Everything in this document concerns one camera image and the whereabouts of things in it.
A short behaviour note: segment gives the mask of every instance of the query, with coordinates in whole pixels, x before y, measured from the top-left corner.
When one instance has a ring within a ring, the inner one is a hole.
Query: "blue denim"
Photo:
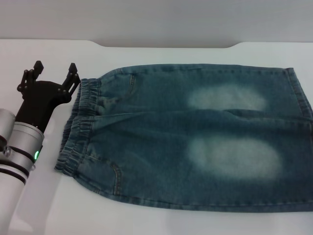
[[[143,206],[313,211],[312,115],[293,69],[116,69],[82,80],[55,169]]]

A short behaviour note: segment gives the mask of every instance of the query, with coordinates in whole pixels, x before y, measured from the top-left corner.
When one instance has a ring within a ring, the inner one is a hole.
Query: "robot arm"
[[[16,117],[0,109],[0,234],[6,234],[29,173],[35,168],[45,128],[55,107],[69,103],[80,83],[74,63],[62,85],[36,81],[44,67],[25,70],[18,91],[23,104]]]

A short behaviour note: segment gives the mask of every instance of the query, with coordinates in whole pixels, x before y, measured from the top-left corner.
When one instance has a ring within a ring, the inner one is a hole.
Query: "white wall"
[[[118,47],[313,42],[312,0],[0,0],[0,38]]]

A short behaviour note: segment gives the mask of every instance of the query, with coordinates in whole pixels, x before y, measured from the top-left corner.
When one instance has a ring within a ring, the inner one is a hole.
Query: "black ring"
[[[26,179],[22,176],[20,176],[19,174],[11,171],[11,170],[7,170],[7,169],[2,169],[0,168],[0,173],[4,173],[4,174],[7,174],[7,175],[11,175],[17,179],[19,179],[20,181],[22,181],[24,183],[24,185],[26,184]]]
[[[24,167],[14,163],[14,162],[11,162],[11,161],[7,161],[7,160],[1,160],[0,159],[0,165],[8,165],[10,167],[13,167],[17,170],[20,170],[21,172],[23,172],[27,177],[29,177],[29,172],[28,170],[26,170]]]
[[[17,147],[10,146],[10,148],[12,148],[12,150],[14,150],[17,153],[23,154],[25,157],[29,158],[33,163],[35,163],[35,159],[29,153],[27,153],[24,150],[21,150],[21,149],[19,149]]]

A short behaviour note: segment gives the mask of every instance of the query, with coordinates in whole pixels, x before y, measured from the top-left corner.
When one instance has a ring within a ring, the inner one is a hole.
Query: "white table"
[[[313,43],[241,43],[225,49],[114,48],[89,41],[0,40],[0,107],[17,113],[23,71],[41,60],[40,80],[62,83],[71,62],[81,78],[124,66],[166,63],[239,64],[295,68],[313,104]],[[92,193],[56,173],[62,131],[76,93],[57,107],[44,147],[10,226],[10,235],[312,235],[313,212],[219,213],[176,211],[124,204]]]

